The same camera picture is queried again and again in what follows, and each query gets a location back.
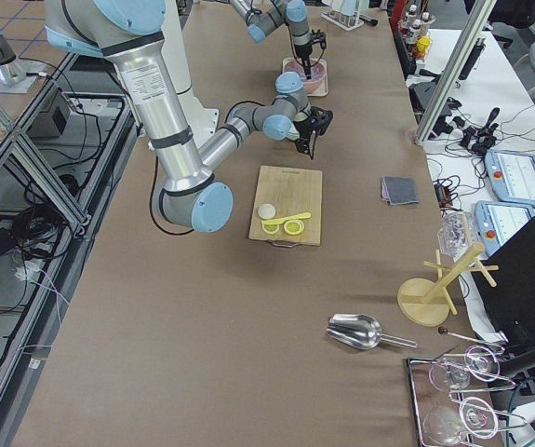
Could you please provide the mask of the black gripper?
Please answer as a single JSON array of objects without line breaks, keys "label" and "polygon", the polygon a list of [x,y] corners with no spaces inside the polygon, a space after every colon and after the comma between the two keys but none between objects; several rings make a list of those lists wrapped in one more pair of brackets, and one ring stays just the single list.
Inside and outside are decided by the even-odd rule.
[{"label": "black gripper", "polygon": [[301,119],[293,121],[297,130],[298,138],[294,141],[296,150],[301,154],[308,154],[314,160],[314,150],[316,144],[316,132],[314,132],[314,114],[310,110],[302,115]]},{"label": "black gripper", "polygon": [[301,67],[303,70],[304,78],[306,80],[312,79],[312,62],[311,62],[311,54],[312,54],[312,44],[293,44],[294,48],[294,54],[297,58],[301,59]]}]

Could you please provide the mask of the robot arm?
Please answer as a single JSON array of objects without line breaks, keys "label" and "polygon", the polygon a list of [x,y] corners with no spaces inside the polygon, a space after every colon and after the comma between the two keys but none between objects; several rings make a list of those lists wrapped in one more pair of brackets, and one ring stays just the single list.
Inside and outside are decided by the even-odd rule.
[{"label": "robot arm", "polygon": [[273,140],[307,129],[318,108],[296,73],[277,77],[267,106],[240,106],[202,146],[185,116],[162,57],[163,1],[47,1],[47,40],[53,47],[111,62],[130,96],[165,179],[152,194],[169,222],[211,233],[228,222],[230,188],[213,170],[252,132]]},{"label": "robot arm", "polygon": [[273,6],[266,12],[252,6],[251,1],[227,1],[227,4],[244,19],[247,31],[255,43],[262,42],[281,25],[286,25],[294,54],[301,60],[305,77],[312,78],[314,35],[309,27],[308,11],[303,1],[273,1]]}]

